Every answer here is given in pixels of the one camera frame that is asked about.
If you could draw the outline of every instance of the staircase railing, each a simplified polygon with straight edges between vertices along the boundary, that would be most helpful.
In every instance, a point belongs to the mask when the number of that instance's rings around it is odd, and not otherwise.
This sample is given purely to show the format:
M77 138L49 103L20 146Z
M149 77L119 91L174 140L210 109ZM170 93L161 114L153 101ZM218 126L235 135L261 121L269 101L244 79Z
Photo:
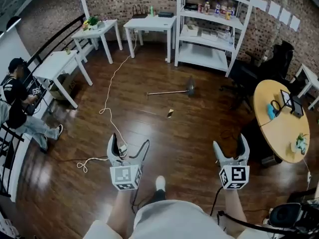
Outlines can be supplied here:
M77 31L83 24L85 20L85 15L74 19L72 22L68 23L65 27L59 30L56 34L54 34L46 43L41 46L29 59L27 62L27 67L30 66L33 62L36 64L36 67L30 71L28 68L24 70L24 79L22 79L23 85L26 87L29 94L32 94L32 89L40 88L39 99L34 105L27 105L24 108L25 113L28 115L33 115L36 108L40 104L44 95L46 94L46 89L41 86L41 84L37 81L35 77L33 77L34 71L43 63L43 61L51 54L53 51L60 51L65 48L65 46L69 47L69 49L73 50L76 48L76 45L72 42L73 39L70 36ZM55 41L58 42L47 51L47 48ZM81 40L80 45L84 48L88 43L91 43L90 40ZM2 81L1 85L7 80L7 77ZM0 195L10 197L9 193L9 184L11 178L12 167L14 163L14 159L16 156L16 152L18 150L20 142L24 142L22 135L16 134L10 128L8 128L5 124L0 127Z

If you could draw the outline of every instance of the black office chair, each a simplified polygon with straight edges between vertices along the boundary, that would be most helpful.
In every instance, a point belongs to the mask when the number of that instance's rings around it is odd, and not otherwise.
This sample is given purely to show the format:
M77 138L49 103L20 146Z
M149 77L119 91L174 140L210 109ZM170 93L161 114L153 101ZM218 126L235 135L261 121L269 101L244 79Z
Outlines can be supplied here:
M233 80L233 86L223 85L220 90L228 89L235 94L235 101L231 105L231 110L237 109L242 102L245 102L250 111L253 110L249 97L254 94L255 89L263 80L271 79L279 82L285 81L290 62L293 58L293 46L283 41L281 45L276 44L273 50L273 57L262 63L260 67L255 66L257 59L252 53L246 52L251 57L250 63L236 60L229 77Z

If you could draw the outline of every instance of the wooden floor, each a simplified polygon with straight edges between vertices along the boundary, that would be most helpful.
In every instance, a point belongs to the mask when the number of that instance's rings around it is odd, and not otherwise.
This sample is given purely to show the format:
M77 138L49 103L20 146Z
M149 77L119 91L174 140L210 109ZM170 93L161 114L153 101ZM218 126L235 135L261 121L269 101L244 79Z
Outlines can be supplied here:
M77 161L106 155L107 143L116 132L110 123L110 113L104 107L108 85L113 72L129 55L111 47L114 63L110 65L102 49L88 57L85 68L92 79L88 86L81 74L77 76L80 89L75 97L78 109L53 104L53 115L46 114L50 126L64 124L57 142L52 141L44 155L32 141L19 181L16 208L27 218L28 233L42 239L80 239L94 220L107 220L117 189L110 179L109 162L92 161L88 172L76 167ZM254 118L242 106L230 111L231 94L220 92L222 84L230 84L218 71L196 70L167 64L163 45L137 46L135 59L129 58L113 79L108 107L113 122L135 154L147 139L151 146L145 160L140 182L139 199L152 194L155 178L166 178L168 199L193 202L209 213L215 193L221 186L219 167L212 149L217 141L225 154L234 155L235 137ZM196 95L151 96L146 92L183 90L189 76L196 83ZM169 109L174 112L167 118ZM308 112L311 144L306 161L313 174L311 187L318 181L319 154L317 112ZM307 169L303 162L262 169L251 162L250 182L239 195L248 220L260 223L268 209L284 203L296 190L307 188ZM219 195L216 210L223 210L224 196Z

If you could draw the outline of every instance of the potted plant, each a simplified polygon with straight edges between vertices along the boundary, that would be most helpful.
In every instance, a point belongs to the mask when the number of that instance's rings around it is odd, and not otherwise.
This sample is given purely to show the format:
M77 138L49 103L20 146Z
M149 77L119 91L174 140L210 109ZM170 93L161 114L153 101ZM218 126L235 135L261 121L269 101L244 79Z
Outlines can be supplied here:
M82 28L83 28L83 30L87 30L87 29L96 30L96 29L98 29L98 22L99 22L99 19L97 17L95 17L95 16L89 17L89 19L84 21Z
M305 155L306 153L306 134L300 133L296 139L295 143L291 143L291 150L296 153L298 150L301 151L302 155Z
M98 22L99 22L99 19L97 17L89 17L88 19L89 29L93 29L93 30L98 29Z

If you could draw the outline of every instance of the blue object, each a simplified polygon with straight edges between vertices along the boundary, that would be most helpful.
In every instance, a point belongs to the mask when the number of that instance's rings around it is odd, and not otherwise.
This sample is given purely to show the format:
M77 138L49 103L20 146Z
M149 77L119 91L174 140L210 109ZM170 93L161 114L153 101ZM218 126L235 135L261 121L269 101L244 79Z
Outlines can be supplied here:
M274 108L271 104L267 104L267 114L271 120L273 120L276 117Z

